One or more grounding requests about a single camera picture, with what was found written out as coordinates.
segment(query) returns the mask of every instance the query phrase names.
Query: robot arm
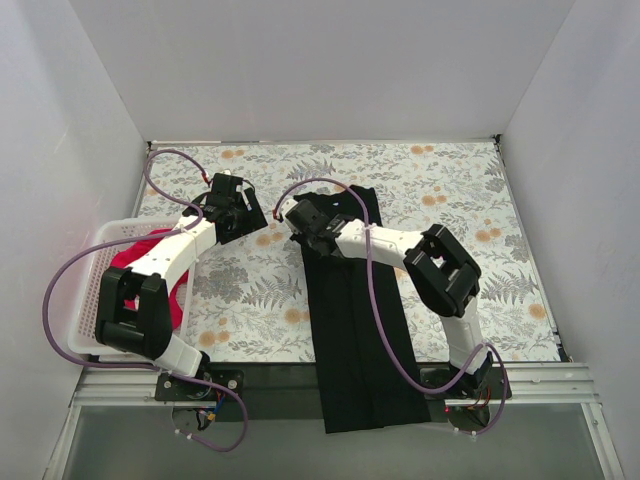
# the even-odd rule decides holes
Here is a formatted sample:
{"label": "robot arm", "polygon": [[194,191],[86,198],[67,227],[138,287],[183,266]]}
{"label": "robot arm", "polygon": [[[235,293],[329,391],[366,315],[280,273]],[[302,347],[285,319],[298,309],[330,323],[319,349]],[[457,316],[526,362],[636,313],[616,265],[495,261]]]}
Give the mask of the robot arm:
{"label": "robot arm", "polygon": [[[321,255],[366,258],[365,226],[345,215],[330,219],[309,200],[287,200],[284,222],[293,239]],[[449,344],[449,363],[460,369],[474,348],[483,342],[477,314],[478,264],[441,225],[425,232],[405,232],[371,225],[373,260],[405,270],[423,303],[440,316]],[[491,366],[486,347],[466,369],[471,388],[481,384]]]}
{"label": "robot arm", "polygon": [[[167,370],[194,377],[206,354],[173,334],[169,292],[199,255],[216,243],[225,244],[267,226],[253,188],[243,180],[216,174],[211,191],[196,198],[204,213],[194,228],[164,238],[144,257],[126,268],[108,268],[100,282],[96,340],[117,350],[153,360]],[[197,218],[183,212],[174,229],[184,230]],[[136,310],[125,300],[138,300]]]}

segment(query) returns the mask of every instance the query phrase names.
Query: white plastic basket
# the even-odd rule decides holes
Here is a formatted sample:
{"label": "white plastic basket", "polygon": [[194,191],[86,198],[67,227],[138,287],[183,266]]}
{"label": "white plastic basket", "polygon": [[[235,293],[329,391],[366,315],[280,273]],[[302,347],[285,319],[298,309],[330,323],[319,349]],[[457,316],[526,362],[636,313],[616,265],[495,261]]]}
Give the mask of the white plastic basket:
{"label": "white plastic basket", "polygon": [[[116,220],[106,223],[98,231],[94,244],[120,240],[123,238],[138,237],[147,235],[153,230],[160,228],[173,228],[179,217],[146,217],[128,218],[126,220]],[[108,359],[126,360],[127,355],[96,341],[95,325],[98,314],[98,294],[100,291],[100,279],[104,271],[109,268],[113,257],[117,253],[129,248],[131,244],[109,247],[92,254],[89,275],[85,285],[84,294],[80,303],[80,308],[74,316],[67,343],[71,351],[81,354],[100,355]],[[178,289],[177,300],[182,307],[182,323],[180,324],[180,337],[184,339],[189,319],[189,308],[191,306],[191,292],[193,290],[194,265],[189,269],[189,279],[186,285],[181,285]]]}

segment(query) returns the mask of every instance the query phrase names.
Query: black cloth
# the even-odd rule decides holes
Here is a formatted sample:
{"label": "black cloth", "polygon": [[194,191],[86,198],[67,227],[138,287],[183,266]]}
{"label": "black cloth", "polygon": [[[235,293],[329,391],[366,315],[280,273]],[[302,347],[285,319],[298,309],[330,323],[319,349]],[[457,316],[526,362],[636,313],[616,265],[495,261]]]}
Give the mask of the black cloth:
{"label": "black cloth", "polygon": [[[367,205],[370,221],[381,225],[375,191],[352,188]],[[360,205],[349,192],[296,197],[303,198],[329,218],[342,213],[363,219]],[[320,257],[306,246],[302,257],[326,432],[429,421],[423,395],[400,376],[380,340],[365,260]],[[390,266],[374,264],[373,278],[387,338],[405,370],[418,380],[395,272]]]}

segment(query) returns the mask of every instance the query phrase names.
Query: table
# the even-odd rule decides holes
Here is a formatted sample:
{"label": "table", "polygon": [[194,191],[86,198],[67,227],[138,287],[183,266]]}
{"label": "table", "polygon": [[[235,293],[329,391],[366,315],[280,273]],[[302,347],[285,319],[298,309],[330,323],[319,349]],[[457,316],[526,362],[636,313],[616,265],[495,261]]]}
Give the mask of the table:
{"label": "table", "polygon": [[[270,220],[270,212],[287,186],[317,176],[374,187],[387,227],[447,226],[482,268],[485,338],[508,361],[559,360],[554,322],[493,143],[164,147],[192,155],[211,173],[231,170],[249,179],[269,220],[266,229],[214,247],[196,265],[186,341],[212,360],[314,361],[300,249],[284,225]],[[206,189],[193,166],[175,155],[159,155],[151,176],[180,198],[193,199]],[[313,184],[299,192],[311,190],[340,189]],[[147,187],[138,214],[181,210]],[[439,318],[426,310],[403,271],[396,270],[396,279],[417,361],[447,360]]]}

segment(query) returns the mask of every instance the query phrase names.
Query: white wall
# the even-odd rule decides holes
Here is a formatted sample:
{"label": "white wall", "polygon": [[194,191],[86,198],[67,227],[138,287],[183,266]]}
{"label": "white wall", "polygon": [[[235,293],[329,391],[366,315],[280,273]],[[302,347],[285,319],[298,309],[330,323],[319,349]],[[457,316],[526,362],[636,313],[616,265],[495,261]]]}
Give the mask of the white wall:
{"label": "white wall", "polygon": [[[68,0],[0,2],[0,477],[41,478],[79,369],[42,332],[49,278],[127,216],[144,143]],[[78,271],[60,285],[64,326]]]}
{"label": "white wall", "polygon": [[71,0],[147,140],[501,133],[574,0]]}
{"label": "white wall", "polygon": [[640,4],[577,0],[504,136],[507,174],[570,354],[640,478]]}

